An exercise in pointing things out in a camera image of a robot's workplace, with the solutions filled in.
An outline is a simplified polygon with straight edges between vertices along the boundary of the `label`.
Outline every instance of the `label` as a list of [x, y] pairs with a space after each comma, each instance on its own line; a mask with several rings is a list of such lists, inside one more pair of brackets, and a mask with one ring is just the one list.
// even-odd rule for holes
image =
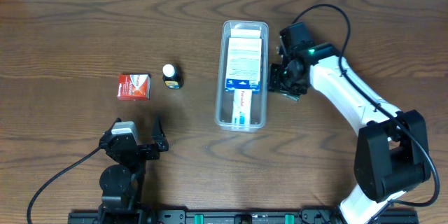
[[252, 90], [237, 89], [234, 91], [232, 124], [251, 124], [251, 102]]
[[167, 81], [165, 81], [165, 85], [168, 88], [179, 89], [179, 83], [177, 83], [177, 81], [174, 81], [174, 80], [167, 80]]
[[225, 89], [260, 90], [261, 38], [229, 38]]

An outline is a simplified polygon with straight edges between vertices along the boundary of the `white bottle cap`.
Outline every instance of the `white bottle cap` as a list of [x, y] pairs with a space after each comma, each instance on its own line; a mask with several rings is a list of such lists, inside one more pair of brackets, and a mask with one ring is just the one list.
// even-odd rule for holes
[[173, 77], [175, 74], [174, 66], [171, 64], [164, 65], [162, 71], [166, 77]]

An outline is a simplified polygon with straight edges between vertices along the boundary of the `blue label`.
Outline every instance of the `blue label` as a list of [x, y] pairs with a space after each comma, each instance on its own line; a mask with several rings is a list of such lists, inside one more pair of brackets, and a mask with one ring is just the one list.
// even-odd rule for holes
[[235, 89], [247, 89], [252, 90], [253, 92], [258, 92], [260, 91], [260, 81], [225, 79], [225, 89], [227, 91], [232, 91]]

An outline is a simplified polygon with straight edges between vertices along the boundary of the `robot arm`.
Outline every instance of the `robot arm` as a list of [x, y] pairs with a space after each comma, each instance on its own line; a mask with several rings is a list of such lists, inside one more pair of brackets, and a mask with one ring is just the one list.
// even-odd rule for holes
[[[314, 89], [322, 92], [349, 121], [353, 130], [358, 135], [359, 129], [366, 126], [368, 122], [381, 123], [389, 118], [377, 111], [369, 101], [362, 97], [351, 84], [341, 75], [338, 65], [338, 56], [330, 56], [318, 61], [318, 64], [310, 67], [310, 84]], [[373, 97], [381, 106], [392, 115], [397, 116], [399, 109], [382, 99], [370, 87], [368, 87], [342, 59], [342, 66], [350, 79], [365, 93]], [[405, 191], [399, 191], [388, 197], [383, 202], [375, 202], [369, 199], [361, 190], [359, 185], [351, 192], [350, 196], [342, 201], [339, 210], [348, 223], [367, 223], [381, 211], [389, 200], [404, 195]]]
[[[329, 43], [315, 45], [303, 23], [295, 23], [280, 32], [278, 53], [281, 64], [270, 67], [269, 90], [298, 99], [313, 87], [322, 92], [349, 121], [358, 135], [354, 173], [358, 185], [338, 207], [336, 223], [369, 223], [405, 192], [431, 177], [431, 169], [421, 152], [389, 117], [377, 111], [341, 74], [347, 76], [365, 94], [393, 115], [416, 137], [428, 152], [426, 125], [416, 111], [403, 113], [375, 93], [349, 67]], [[389, 150], [389, 141], [400, 146]]]

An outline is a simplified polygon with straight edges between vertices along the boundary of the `green clip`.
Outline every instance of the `green clip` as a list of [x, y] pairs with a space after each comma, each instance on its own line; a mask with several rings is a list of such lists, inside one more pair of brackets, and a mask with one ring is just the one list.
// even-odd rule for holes
[[195, 224], [204, 224], [204, 216], [202, 214], [195, 215]]
[[294, 215], [293, 214], [285, 215], [285, 224], [294, 224]]

